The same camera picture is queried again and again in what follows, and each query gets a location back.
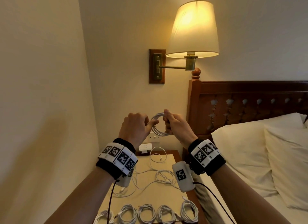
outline wall socket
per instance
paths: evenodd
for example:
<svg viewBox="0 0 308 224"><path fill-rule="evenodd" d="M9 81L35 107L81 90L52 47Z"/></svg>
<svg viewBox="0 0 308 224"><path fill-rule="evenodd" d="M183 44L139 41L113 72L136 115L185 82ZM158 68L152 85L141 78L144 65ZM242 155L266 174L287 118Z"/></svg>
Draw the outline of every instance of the wall socket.
<svg viewBox="0 0 308 224"><path fill-rule="evenodd" d="M144 140L144 143L160 142L160 136L151 132Z"/></svg>

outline wooden wall plate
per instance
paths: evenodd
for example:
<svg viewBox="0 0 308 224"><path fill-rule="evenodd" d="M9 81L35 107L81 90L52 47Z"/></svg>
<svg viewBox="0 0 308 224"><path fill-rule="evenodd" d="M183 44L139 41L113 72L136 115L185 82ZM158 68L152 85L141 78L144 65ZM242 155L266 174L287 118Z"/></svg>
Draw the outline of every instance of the wooden wall plate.
<svg viewBox="0 0 308 224"><path fill-rule="evenodd" d="M164 84L165 83L165 68L161 69L161 79L154 77L156 63L154 64L154 54L162 54L162 66L166 65L166 50L165 49L150 49L149 50L149 83L150 84Z"/></svg>

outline lampshade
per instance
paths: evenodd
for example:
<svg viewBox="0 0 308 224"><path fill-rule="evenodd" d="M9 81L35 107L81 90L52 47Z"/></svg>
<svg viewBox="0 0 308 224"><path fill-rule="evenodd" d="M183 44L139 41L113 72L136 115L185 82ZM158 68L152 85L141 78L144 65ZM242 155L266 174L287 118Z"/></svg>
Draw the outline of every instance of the lampshade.
<svg viewBox="0 0 308 224"><path fill-rule="evenodd" d="M210 2L192 1L177 10L166 56L184 58L187 52L195 52L198 58L219 54L214 7Z"/></svg>

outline wristband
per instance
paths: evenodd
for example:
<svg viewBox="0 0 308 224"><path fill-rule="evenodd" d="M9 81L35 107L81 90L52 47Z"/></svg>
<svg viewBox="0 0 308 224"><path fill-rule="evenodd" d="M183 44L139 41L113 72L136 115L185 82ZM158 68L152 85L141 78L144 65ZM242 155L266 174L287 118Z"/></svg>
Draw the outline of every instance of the wristband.
<svg viewBox="0 0 308 224"><path fill-rule="evenodd" d="M136 165L138 158L134 154L135 152L131 143L117 138L112 143L107 144L106 148L99 154L96 166L107 171L114 179L118 179L121 175L128 175Z"/></svg>
<svg viewBox="0 0 308 224"><path fill-rule="evenodd" d="M211 176L226 163L218 148L210 140L197 139L188 148L190 168L198 175L206 173Z"/></svg>

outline headboard finial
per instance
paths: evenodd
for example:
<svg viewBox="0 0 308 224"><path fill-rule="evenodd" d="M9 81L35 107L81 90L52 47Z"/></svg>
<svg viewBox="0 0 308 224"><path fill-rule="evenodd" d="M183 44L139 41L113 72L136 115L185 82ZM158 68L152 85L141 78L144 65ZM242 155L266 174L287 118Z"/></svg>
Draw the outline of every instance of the headboard finial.
<svg viewBox="0 0 308 224"><path fill-rule="evenodd" d="M195 70L192 71L192 79L199 79L201 70L198 67L195 67Z"/></svg>

